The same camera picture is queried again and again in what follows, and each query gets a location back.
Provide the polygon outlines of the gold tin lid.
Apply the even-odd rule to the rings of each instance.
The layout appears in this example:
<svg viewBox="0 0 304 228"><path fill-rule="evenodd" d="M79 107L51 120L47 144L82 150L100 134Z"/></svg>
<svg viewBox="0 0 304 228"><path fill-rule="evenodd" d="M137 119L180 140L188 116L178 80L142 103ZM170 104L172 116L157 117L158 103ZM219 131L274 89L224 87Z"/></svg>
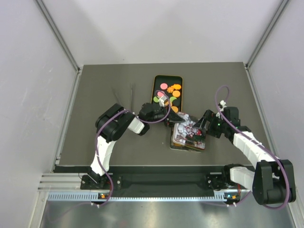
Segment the gold tin lid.
<svg viewBox="0 0 304 228"><path fill-rule="evenodd" d="M198 118L183 112L177 112L177 114L184 118L185 122L174 125L173 142L186 147L204 150L206 146L205 139L200 138L199 129L193 128L193 125L199 121Z"/></svg>

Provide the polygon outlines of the steel serving tongs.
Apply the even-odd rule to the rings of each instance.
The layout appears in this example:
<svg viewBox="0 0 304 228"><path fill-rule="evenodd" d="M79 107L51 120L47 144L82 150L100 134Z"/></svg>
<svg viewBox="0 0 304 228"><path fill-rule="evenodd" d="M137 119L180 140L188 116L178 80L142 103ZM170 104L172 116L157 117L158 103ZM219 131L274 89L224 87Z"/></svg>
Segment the steel serving tongs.
<svg viewBox="0 0 304 228"><path fill-rule="evenodd" d="M126 86L111 86L111 92L118 104L134 112L135 83L129 83Z"/></svg>

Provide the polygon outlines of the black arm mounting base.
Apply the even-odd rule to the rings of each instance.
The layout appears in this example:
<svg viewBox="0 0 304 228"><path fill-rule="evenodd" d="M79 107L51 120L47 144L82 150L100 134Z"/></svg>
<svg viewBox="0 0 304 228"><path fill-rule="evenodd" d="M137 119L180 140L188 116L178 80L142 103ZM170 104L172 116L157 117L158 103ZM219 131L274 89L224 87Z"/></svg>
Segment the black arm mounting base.
<svg viewBox="0 0 304 228"><path fill-rule="evenodd" d="M180 191L185 187L187 191L211 191L233 188L233 184L225 183L220 173L202 172L147 172L147 173L114 173L109 176L93 177L93 174L82 177L82 190L105 190L107 187L115 195L130 190L132 193L160 193L168 192L172 187Z"/></svg>

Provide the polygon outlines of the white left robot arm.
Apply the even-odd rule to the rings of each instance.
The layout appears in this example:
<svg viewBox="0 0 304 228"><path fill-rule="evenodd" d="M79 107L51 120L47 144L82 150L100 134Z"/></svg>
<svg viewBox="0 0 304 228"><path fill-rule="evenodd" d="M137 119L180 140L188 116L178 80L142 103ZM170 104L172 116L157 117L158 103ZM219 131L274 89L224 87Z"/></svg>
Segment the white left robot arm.
<svg viewBox="0 0 304 228"><path fill-rule="evenodd" d="M114 145L126 130L142 136L150 129L150 124L160 122L172 127L185 120L174 112L173 107L152 103L144 103L139 115L127 111L120 104L114 104L102 114L95 123L95 156L88 173L92 184L97 188L107 185L108 177L105 174L109 171Z"/></svg>

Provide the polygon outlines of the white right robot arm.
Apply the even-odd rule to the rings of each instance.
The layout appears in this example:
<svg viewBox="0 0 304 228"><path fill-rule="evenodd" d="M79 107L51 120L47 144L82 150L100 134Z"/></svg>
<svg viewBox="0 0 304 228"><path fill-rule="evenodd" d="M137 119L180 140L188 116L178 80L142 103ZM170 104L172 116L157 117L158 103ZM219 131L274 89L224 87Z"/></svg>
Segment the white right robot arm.
<svg viewBox="0 0 304 228"><path fill-rule="evenodd" d="M222 183L227 188L239 184L250 190L259 205L278 204L279 208L296 200L293 164L281 160L264 147L247 126L242 126L239 110L227 107L225 101L214 113L207 110L194 128L215 138L225 136L250 161L251 171L241 164L224 167Z"/></svg>

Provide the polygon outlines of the black sandwich cookie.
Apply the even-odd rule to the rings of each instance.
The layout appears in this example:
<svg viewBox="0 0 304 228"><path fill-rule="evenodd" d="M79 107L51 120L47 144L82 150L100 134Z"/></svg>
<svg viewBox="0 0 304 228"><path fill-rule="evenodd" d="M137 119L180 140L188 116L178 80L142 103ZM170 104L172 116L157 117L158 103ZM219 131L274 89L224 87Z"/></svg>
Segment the black sandwich cookie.
<svg viewBox="0 0 304 228"><path fill-rule="evenodd" d="M175 100L172 102L172 104L173 104L174 106L176 106L176 107L180 107L180 105L181 105L181 100L180 100L180 99L175 99Z"/></svg>

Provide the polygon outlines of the green round cookie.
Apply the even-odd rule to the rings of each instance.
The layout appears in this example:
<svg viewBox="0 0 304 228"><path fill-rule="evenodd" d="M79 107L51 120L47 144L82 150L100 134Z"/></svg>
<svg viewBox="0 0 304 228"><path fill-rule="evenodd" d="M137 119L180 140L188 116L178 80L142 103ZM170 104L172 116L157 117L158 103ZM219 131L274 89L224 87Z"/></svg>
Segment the green round cookie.
<svg viewBox="0 0 304 228"><path fill-rule="evenodd" d="M155 103L158 103L158 102L159 102L159 97L155 96L155 97L153 98L153 101L154 101Z"/></svg>
<svg viewBox="0 0 304 228"><path fill-rule="evenodd" d="M176 97L172 96L172 97L170 97L170 102L173 102L176 99L177 99Z"/></svg>

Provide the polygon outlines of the gold cookie tin box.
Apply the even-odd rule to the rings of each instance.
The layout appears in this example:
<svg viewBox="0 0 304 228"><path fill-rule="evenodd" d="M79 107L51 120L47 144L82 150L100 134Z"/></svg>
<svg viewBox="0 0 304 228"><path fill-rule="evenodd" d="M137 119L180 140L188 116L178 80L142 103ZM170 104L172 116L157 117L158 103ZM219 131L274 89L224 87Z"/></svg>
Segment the gold cookie tin box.
<svg viewBox="0 0 304 228"><path fill-rule="evenodd" d="M191 147L186 147L186 146L174 143L173 142L173 133L174 133L174 129L171 128L170 148L172 150L189 151L189 152L202 152L202 150L198 150L198 149L194 149L194 148L191 148Z"/></svg>

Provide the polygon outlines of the orange swirl cookie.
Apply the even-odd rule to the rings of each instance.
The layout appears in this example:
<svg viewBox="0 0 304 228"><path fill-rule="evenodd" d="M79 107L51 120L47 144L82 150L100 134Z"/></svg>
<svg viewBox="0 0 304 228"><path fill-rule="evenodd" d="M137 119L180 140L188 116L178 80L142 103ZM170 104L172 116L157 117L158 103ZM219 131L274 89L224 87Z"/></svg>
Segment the orange swirl cookie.
<svg viewBox="0 0 304 228"><path fill-rule="evenodd" d="M171 94L171 93L173 93L173 91L174 91L174 88L173 88L173 87L170 86L170 87L167 88L167 92L168 92L168 93Z"/></svg>

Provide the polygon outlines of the orange fish-shaped cookie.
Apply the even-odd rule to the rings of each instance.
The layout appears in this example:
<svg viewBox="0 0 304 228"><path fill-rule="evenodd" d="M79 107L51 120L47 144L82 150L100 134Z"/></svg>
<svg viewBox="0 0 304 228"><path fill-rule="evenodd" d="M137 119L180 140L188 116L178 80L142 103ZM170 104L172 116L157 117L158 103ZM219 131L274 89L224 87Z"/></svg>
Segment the orange fish-shaped cookie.
<svg viewBox="0 0 304 228"><path fill-rule="evenodd" d="M181 85L180 84L174 84L171 86L174 90L180 90L181 89Z"/></svg>

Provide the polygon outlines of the black gold-rimmed cookie tray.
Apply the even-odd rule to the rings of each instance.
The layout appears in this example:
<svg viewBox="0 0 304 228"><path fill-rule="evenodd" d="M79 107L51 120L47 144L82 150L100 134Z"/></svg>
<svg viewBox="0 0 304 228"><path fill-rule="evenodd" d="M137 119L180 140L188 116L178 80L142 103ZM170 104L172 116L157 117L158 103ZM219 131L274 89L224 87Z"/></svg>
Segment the black gold-rimmed cookie tray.
<svg viewBox="0 0 304 228"><path fill-rule="evenodd" d="M180 99L181 100L181 105L180 107L178 107L179 111L178 112L181 112L182 111L182 97L183 97L183 79L181 76L167 76L167 75L157 75L155 78L154 78L154 82L153 82L153 87L152 87L152 99L151 99L151 103L152 104L158 104L158 103L155 103L153 101L153 98L155 96L159 97L159 99L164 95L166 94L167 97L169 98L169 101L170 101L170 97L172 97L172 93L168 93L167 90L162 90L160 88L160 85L162 83L166 83L168 85L168 87L174 85L174 84L180 84L181 85L181 89L179 90L180 91L180 97L178 97L177 99Z"/></svg>

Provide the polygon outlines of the pink round cookie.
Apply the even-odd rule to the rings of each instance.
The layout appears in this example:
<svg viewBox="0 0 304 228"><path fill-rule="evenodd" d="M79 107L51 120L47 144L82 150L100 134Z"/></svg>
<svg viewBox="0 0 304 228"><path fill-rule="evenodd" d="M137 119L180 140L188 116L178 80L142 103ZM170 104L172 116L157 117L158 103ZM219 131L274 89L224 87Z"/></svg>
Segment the pink round cookie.
<svg viewBox="0 0 304 228"><path fill-rule="evenodd" d="M161 88L162 90L166 90L166 89L168 88L168 85L167 85L166 83L162 83L162 84L160 85L160 88Z"/></svg>

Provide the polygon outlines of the aluminium frame rail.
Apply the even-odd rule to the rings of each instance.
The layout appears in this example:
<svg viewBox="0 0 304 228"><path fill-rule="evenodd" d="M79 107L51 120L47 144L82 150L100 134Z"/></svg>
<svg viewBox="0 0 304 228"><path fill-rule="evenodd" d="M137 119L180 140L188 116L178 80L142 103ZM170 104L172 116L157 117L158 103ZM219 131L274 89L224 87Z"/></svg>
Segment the aluminium frame rail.
<svg viewBox="0 0 304 228"><path fill-rule="evenodd" d="M88 202L115 202L115 201L198 201L198 202L224 202L236 204L240 202L244 193L239 186L222 190L211 191L187 191L182 187L180 191L169 188L168 192L160 193L132 193L130 190L115 195L108 187L105 190L82 190L82 177L86 173L51 173L44 174L38 186L40 192L47 193L47 199L51 201L88 201Z"/></svg>

